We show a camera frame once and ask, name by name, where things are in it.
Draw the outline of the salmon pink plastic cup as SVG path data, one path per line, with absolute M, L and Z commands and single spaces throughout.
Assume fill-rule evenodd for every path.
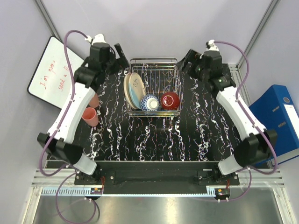
M 97 94 L 93 96 L 93 98 L 89 102 L 89 106 L 92 108 L 97 108 L 100 105 L 99 97 Z

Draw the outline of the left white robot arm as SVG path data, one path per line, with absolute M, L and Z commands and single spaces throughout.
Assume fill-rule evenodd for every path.
M 105 42 L 92 44 L 89 56 L 74 72 L 72 87 L 56 122 L 47 133 L 39 133 L 37 141 L 43 152 L 85 174 L 85 180 L 97 184 L 100 166 L 88 158 L 81 146 L 73 144 L 75 132 L 89 102 L 106 78 L 129 66 L 119 43 L 111 47 Z

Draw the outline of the light pink plastic cup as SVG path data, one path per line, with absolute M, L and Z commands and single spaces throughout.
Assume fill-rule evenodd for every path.
M 97 112 L 94 108 L 88 107 L 84 110 L 82 114 L 82 119 L 92 127 L 95 127 L 99 123 L 99 118 Z

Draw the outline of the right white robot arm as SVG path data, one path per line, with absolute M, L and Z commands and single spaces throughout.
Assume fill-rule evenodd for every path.
M 233 154 L 218 163 L 212 173 L 214 183 L 223 185 L 228 181 L 229 175 L 276 158 L 276 131 L 266 129 L 245 104 L 232 77 L 224 74 L 222 57 L 217 48 L 210 47 L 202 54 L 190 49 L 177 63 L 177 67 L 204 83 L 206 89 L 225 109 L 241 138 L 241 143 Z

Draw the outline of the metal wire dish rack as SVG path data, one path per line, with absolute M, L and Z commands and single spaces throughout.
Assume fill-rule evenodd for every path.
M 176 66 L 178 60 L 174 57 L 132 58 L 129 61 L 128 71 L 136 72 L 141 76 L 145 86 L 145 93 L 157 96 L 159 99 L 167 92 L 174 92 L 179 97 L 179 106 L 174 110 L 165 110 L 162 107 L 157 111 L 147 112 L 132 108 L 127 102 L 126 112 L 130 117 L 177 117 L 183 107 L 183 86 L 180 73 Z

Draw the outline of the cream and blue plate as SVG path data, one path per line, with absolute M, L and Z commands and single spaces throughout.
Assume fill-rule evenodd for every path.
M 128 80 L 128 90 L 133 105 L 141 109 L 141 100 L 146 95 L 145 87 L 141 76 L 138 73 L 131 73 Z

